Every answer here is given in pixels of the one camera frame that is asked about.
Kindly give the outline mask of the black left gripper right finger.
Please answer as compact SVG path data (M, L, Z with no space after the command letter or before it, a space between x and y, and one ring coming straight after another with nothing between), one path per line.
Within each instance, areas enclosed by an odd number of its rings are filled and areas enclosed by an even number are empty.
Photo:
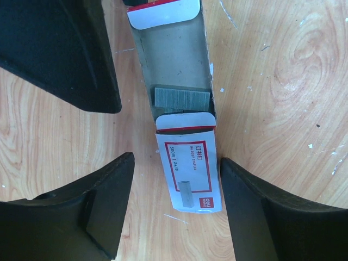
M229 158L220 172L236 260L347 260L347 209L291 194Z

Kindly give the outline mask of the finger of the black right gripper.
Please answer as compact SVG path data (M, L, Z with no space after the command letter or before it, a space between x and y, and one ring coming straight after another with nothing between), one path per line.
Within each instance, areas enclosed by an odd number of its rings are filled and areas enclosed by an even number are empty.
M81 110L121 111L100 1L1 1L1 67Z

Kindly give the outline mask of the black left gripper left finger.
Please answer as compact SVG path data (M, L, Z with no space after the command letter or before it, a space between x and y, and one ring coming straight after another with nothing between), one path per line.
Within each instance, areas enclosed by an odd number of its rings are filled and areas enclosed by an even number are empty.
M124 153L32 200L1 203L1 260L114 260L134 175Z

